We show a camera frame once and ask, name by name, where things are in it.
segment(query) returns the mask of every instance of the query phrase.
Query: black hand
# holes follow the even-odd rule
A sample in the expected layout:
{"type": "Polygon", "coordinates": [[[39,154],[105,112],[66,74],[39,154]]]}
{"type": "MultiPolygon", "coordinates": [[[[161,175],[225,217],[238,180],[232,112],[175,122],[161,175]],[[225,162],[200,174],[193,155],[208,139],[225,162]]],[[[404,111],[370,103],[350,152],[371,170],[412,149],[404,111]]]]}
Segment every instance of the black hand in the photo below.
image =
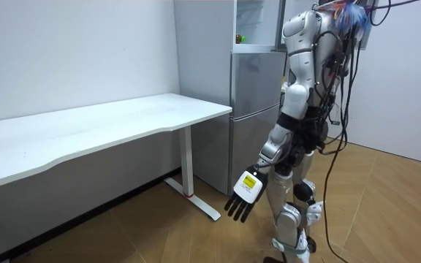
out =
{"type": "Polygon", "coordinates": [[[266,185],[268,184],[267,175],[259,173],[254,167],[249,167],[246,169],[246,171],[254,174],[263,184],[263,187],[259,193],[259,196],[256,198],[256,201],[252,204],[249,204],[241,199],[241,197],[239,197],[236,193],[233,193],[224,207],[224,209],[228,211],[228,216],[233,216],[233,213],[236,211],[235,216],[233,216],[233,220],[237,221],[241,216],[242,223],[245,223],[249,213],[253,210],[254,204],[262,196],[262,193],[264,193],[266,185]]]}

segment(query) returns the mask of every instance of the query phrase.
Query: robot leg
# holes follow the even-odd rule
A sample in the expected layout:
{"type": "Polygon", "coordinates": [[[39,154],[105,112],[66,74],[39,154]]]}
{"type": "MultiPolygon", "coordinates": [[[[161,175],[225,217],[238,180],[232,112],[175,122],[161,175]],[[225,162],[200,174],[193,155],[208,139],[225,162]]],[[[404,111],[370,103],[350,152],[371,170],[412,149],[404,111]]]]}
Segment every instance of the robot leg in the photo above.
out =
{"type": "Polygon", "coordinates": [[[301,229],[307,235],[308,248],[311,253],[316,252],[316,242],[310,237],[310,225],[321,218],[321,205],[316,203],[316,186],[313,182],[306,180],[306,175],[311,167],[314,152],[307,153],[301,163],[293,169],[293,202],[302,215],[301,229]]]}
{"type": "MultiPolygon", "coordinates": [[[[287,175],[276,169],[266,189],[276,225],[276,238],[273,238],[272,244],[282,252],[285,263],[295,262],[302,254],[308,254],[309,258],[306,236],[299,227],[303,220],[302,215],[295,204],[286,201],[292,186],[292,177],[292,172],[287,175]]],[[[276,262],[279,261],[272,258],[265,259],[265,263],[276,262]]]]}
{"type": "Polygon", "coordinates": [[[301,163],[293,169],[293,202],[301,209],[301,227],[309,235],[309,225],[306,220],[306,211],[310,205],[316,203],[316,186],[313,182],[306,180],[306,175],[311,167],[314,151],[307,153],[301,163]]]}

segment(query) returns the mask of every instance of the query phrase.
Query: humanoid robot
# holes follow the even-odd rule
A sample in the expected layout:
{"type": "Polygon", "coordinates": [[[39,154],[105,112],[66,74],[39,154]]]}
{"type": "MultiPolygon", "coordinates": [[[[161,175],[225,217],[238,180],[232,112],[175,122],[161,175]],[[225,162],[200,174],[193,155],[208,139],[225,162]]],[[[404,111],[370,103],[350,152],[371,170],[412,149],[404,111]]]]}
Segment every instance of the humanoid robot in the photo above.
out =
{"type": "Polygon", "coordinates": [[[335,12],[325,7],[315,6],[284,24],[288,67],[295,81],[286,90],[281,114],[257,163],[241,175],[225,205],[229,216],[244,223],[266,189],[276,225],[272,244],[286,263],[296,258],[308,262],[316,250],[309,226],[321,218],[322,202],[316,202],[316,187],[306,174],[314,151],[324,148],[326,119],[337,88],[366,30],[364,23],[339,27],[335,12]],[[293,202],[286,201],[290,191],[293,202]]]}

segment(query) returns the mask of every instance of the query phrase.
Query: desk top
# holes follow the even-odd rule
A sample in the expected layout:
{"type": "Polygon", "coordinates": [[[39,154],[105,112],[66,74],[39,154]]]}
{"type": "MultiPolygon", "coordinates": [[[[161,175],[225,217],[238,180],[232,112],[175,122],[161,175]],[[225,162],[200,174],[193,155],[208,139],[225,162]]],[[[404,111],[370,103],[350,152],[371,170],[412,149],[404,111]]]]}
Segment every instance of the desk top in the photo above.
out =
{"type": "Polygon", "coordinates": [[[162,94],[0,121],[0,186],[63,161],[230,113],[231,107],[162,94]]]}

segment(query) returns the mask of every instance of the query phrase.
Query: robot finger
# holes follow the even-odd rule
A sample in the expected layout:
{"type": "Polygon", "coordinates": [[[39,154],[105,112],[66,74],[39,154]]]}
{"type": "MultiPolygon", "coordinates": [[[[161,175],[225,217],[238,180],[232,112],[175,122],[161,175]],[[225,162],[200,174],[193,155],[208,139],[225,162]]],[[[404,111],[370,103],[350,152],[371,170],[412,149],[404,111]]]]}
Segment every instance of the robot finger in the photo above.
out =
{"type": "Polygon", "coordinates": [[[238,197],[237,194],[233,193],[232,196],[228,199],[228,202],[225,204],[225,211],[228,211],[228,209],[230,208],[230,205],[233,204],[233,202],[235,201],[235,199],[238,197]]]}
{"type": "Polygon", "coordinates": [[[242,201],[240,207],[238,208],[237,212],[235,213],[235,216],[233,217],[233,220],[237,221],[240,217],[241,213],[246,209],[246,206],[248,205],[247,202],[242,201]]]}
{"type": "Polygon", "coordinates": [[[228,216],[232,216],[233,215],[233,212],[235,212],[235,210],[238,208],[238,206],[240,205],[240,203],[242,201],[243,200],[241,199],[241,197],[238,197],[237,196],[237,198],[236,198],[235,202],[233,203],[232,207],[230,208],[230,210],[228,210],[228,216]]]}
{"type": "Polygon", "coordinates": [[[241,216],[241,223],[245,223],[246,219],[248,218],[249,213],[253,210],[254,203],[249,204],[248,207],[246,207],[245,211],[243,212],[243,215],[241,216]]]}

